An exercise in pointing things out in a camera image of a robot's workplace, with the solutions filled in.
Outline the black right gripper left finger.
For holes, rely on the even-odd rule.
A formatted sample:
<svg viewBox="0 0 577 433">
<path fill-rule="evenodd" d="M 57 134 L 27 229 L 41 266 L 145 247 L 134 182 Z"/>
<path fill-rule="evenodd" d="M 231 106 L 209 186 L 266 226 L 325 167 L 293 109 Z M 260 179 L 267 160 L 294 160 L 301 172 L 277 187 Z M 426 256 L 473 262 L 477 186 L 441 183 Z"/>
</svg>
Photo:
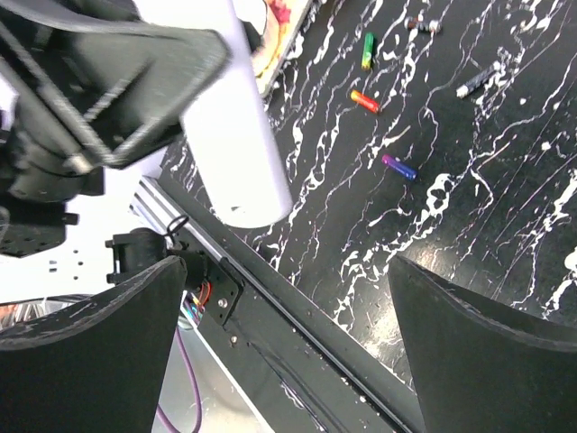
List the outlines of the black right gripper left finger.
<svg viewBox="0 0 577 433">
<path fill-rule="evenodd" d="M 178 257 L 1 333 L 3 432 L 149 432 L 187 277 Z"/>
</svg>

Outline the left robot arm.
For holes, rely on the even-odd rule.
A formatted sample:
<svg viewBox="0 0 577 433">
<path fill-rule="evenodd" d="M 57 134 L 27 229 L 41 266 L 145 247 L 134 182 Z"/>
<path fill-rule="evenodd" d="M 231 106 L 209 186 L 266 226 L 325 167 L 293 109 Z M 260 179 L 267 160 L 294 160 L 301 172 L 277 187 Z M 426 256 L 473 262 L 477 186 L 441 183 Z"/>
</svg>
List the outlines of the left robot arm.
<svg viewBox="0 0 577 433">
<path fill-rule="evenodd" d="M 220 220 L 257 228 L 293 200 L 230 1 L 4 1 L 1 253 L 61 245 L 67 204 L 185 138 Z"/>
</svg>

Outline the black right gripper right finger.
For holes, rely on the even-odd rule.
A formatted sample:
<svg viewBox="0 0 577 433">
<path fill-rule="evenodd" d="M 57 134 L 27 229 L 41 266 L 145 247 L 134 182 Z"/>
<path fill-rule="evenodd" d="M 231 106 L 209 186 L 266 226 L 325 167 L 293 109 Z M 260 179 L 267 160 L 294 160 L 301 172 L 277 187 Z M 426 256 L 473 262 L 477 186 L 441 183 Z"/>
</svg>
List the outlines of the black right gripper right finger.
<svg viewBox="0 0 577 433">
<path fill-rule="evenodd" d="M 576 330 L 404 257 L 389 288 L 426 430 L 574 432 Z"/>
</svg>

